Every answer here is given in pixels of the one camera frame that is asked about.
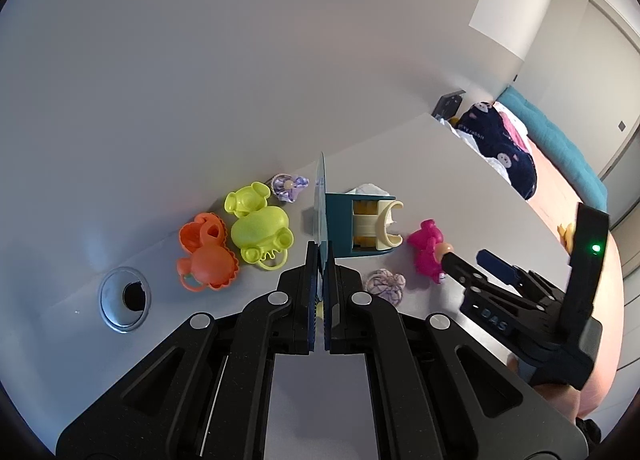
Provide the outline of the black wall socket panel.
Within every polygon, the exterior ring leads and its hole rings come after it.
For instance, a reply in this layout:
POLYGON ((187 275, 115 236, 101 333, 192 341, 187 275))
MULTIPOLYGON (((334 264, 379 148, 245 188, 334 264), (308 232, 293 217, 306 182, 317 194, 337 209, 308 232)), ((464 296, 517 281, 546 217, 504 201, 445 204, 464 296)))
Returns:
POLYGON ((450 92, 449 94, 443 94, 442 97, 438 99, 432 111, 434 119, 448 121, 456 116, 462 105, 464 95, 465 91, 463 89, 450 92))

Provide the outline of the pink white hair scrunchie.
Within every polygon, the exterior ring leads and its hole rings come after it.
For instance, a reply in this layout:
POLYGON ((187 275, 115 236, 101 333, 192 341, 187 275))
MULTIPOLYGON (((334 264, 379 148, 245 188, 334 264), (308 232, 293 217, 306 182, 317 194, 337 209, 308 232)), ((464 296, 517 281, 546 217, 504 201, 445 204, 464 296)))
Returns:
POLYGON ((363 287, 370 295, 383 298, 397 307, 404 297, 406 278, 385 268, 376 269, 367 276, 363 287))

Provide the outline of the navy patterned blanket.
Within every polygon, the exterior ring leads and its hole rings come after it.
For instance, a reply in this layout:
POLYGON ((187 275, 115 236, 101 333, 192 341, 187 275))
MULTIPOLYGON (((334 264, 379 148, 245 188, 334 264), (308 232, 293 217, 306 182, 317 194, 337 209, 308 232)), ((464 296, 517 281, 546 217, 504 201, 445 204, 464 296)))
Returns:
POLYGON ((532 154, 515 146, 504 129, 499 112, 488 102, 476 102, 457 121, 456 128, 475 140, 483 157, 497 160, 506 170, 511 186, 524 200, 537 189, 532 154))

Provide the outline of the teal bed cushion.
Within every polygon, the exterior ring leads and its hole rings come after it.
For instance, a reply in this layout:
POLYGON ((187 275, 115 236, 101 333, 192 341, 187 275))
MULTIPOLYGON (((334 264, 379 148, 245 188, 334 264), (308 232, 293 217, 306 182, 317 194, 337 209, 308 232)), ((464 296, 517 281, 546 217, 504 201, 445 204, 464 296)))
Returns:
POLYGON ((514 87, 506 87, 497 101, 508 108, 527 128, 528 137, 564 176, 587 205, 608 211, 608 189, 582 151, 544 112, 530 103, 514 87))

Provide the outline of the yellow plush on bed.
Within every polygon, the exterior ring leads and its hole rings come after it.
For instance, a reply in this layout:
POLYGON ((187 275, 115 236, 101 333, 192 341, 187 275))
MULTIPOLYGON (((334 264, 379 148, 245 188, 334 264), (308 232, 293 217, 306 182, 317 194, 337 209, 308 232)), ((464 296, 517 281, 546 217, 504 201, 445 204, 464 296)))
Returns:
POLYGON ((568 254, 573 253, 575 230, 576 230, 576 225, 574 223, 558 226, 558 234, 560 237, 560 241, 568 254))

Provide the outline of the pink fleece clothing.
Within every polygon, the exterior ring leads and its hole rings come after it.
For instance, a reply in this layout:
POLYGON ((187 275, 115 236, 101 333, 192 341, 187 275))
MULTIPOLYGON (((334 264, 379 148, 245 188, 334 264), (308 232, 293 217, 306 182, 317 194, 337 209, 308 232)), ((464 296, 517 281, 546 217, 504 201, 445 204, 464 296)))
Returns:
POLYGON ((518 131, 518 126, 514 125, 512 122, 512 115, 504 111, 500 111, 499 115, 501 117, 504 129, 509 134, 509 137, 513 141, 514 145, 518 146, 522 151, 529 153, 530 150, 527 142, 522 138, 520 132, 518 131))

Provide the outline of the magenta plush toy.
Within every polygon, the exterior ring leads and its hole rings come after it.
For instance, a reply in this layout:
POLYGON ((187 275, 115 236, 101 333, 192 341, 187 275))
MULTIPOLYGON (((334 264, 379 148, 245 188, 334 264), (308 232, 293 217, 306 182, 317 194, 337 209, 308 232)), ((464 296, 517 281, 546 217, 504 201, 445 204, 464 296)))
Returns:
POLYGON ((444 276, 442 258, 452 252, 454 247, 445 240, 435 220, 423 220, 420 229, 409 235, 407 242, 413 250, 416 272, 440 284, 444 276))

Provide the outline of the blue toy blister package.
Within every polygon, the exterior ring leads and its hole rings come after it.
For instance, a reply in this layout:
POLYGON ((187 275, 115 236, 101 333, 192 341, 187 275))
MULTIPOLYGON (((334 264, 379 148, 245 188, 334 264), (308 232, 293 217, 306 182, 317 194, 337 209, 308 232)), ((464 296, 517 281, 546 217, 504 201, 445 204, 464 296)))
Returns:
POLYGON ((314 185, 314 238, 321 263, 334 258, 388 254, 404 242, 390 232, 395 209, 404 203, 389 194, 338 193, 326 190, 326 158, 321 154, 314 185))

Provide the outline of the yellow-green plastic toy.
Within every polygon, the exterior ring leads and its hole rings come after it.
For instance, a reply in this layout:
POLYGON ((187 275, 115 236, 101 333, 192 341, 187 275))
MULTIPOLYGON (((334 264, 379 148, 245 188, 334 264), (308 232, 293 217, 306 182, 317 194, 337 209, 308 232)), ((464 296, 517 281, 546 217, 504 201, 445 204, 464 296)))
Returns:
POLYGON ((224 210, 235 217, 230 229, 231 240, 242 260, 267 271, 282 268, 294 235, 288 214, 280 206, 271 205, 270 188, 254 181, 231 191, 224 199, 224 210))

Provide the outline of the purple hair scrunchie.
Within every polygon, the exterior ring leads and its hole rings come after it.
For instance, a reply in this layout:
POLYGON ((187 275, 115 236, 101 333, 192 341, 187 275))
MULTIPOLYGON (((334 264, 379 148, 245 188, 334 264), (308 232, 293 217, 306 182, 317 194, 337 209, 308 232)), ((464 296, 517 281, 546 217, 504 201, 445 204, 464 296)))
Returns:
POLYGON ((301 175, 281 173, 270 180, 272 194, 283 203, 294 203, 308 186, 309 179, 301 175))

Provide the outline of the white blue paper wrapper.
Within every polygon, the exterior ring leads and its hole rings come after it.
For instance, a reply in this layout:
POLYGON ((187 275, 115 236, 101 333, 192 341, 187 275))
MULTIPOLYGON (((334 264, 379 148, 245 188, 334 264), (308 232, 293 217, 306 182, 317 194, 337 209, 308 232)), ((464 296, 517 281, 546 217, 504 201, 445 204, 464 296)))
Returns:
POLYGON ((347 191, 347 194, 358 195, 390 195, 390 193, 374 183, 363 183, 347 191))

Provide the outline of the orange plastic crab toy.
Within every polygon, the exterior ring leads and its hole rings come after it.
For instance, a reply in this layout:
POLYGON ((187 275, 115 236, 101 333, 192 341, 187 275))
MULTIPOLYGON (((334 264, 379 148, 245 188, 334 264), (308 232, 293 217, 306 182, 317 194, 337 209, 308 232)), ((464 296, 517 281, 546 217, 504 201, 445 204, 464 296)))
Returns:
POLYGON ((226 244, 227 227, 214 213, 199 213, 178 232, 186 256, 176 261, 181 285, 191 292, 229 287, 240 265, 226 244))

